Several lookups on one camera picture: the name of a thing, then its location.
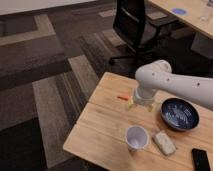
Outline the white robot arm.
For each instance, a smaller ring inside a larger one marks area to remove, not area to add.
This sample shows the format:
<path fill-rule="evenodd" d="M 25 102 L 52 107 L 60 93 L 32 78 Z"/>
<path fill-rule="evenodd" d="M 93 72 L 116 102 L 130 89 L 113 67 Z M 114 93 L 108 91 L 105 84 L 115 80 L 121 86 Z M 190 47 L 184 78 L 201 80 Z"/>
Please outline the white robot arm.
<path fill-rule="evenodd" d="M 139 67 L 135 80 L 138 85 L 133 91 L 133 102 L 136 104 L 152 104 L 156 93 L 162 90 L 213 110 L 213 78 L 173 74 L 169 62 L 157 60 Z"/>

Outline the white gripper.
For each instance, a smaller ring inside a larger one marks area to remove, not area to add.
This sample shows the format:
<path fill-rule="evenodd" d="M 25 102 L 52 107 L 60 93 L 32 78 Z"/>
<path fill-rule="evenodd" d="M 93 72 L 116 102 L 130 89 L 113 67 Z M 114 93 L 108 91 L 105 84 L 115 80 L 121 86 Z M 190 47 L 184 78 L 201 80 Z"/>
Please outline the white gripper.
<path fill-rule="evenodd" d="M 154 108 L 154 98 L 156 95 L 155 90 L 142 89 L 137 87 L 133 93 L 133 101 L 142 106 L 148 106 L 148 111 L 151 112 Z M 134 107 L 134 103 L 127 103 L 126 110 L 130 110 Z"/>

